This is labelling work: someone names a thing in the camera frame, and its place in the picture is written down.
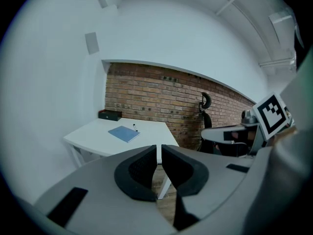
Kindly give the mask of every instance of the red brick wall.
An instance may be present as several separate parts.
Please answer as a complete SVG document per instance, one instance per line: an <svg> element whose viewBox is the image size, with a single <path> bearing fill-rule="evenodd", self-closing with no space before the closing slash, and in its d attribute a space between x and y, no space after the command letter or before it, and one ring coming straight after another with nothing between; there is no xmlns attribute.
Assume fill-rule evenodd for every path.
<svg viewBox="0 0 313 235"><path fill-rule="evenodd" d="M240 123L242 111L254 104L231 89L188 73L113 63L108 71L105 108L122 111L124 118L166 122L179 146L197 149L204 128L198 110L201 92L212 98L205 111L213 127Z"/></svg>

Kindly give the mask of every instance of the desk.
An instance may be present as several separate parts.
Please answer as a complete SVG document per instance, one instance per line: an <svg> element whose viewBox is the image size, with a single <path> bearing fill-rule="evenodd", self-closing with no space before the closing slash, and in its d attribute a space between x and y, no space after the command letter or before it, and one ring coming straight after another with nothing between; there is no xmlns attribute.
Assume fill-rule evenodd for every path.
<svg viewBox="0 0 313 235"><path fill-rule="evenodd" d="M109 130L121 125L133 129L133 124L136 125L140 135L129 143L108 133ZM127 150L156 144L156 160L158 164L161 164L161 145L169 144L178 146L164 122L130 118L121 118L119 121L98 118L66 135L64 140L73 145L74 149L72 149L72 152L79 165L85 163L80 155L80 149L107 157ZM170 184L171 181L166 176L163 180L158 199L163 198Z"/></svg>

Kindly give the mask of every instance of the blue folder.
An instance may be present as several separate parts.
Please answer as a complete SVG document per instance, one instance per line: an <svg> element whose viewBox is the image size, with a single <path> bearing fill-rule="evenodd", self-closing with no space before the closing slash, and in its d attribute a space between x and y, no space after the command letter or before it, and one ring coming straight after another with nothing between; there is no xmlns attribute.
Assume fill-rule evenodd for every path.
<svg viewBox="0 0 313 235"><path fill-rule="evenodd" d="M113 136L116 136L117 138L129 143L132 141L135 137L139 136L140 132L134 131L130 128L127 128L125 126L119 126L115 129L108 131Z"/></svg>

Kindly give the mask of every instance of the floor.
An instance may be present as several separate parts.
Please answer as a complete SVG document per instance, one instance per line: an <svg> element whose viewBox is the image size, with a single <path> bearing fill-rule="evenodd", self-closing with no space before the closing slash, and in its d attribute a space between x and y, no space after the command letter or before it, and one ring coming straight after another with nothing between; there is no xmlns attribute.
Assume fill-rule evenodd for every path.
<svg viewBox="0 0 313 235"><path fill-rule="evenodd" d="M152 191L158 194L165 177L165 171L162 165L158 164L152 179ZM174 223L175 205L176 205L176 189L170 186L163 199L157 200L157 208L161 214L171 223Z"/></svg>

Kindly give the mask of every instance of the ceiling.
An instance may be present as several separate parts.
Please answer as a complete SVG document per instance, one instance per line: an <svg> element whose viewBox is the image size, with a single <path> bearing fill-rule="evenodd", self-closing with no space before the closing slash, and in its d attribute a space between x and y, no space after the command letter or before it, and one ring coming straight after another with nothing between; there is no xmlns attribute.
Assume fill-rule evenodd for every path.
<svg viewBox="0 0 313 235"><path fill-rule="evenodd" d="M251 47L268 75L295 72L294 22L282 0L189 0L215 13Z"/></svg>

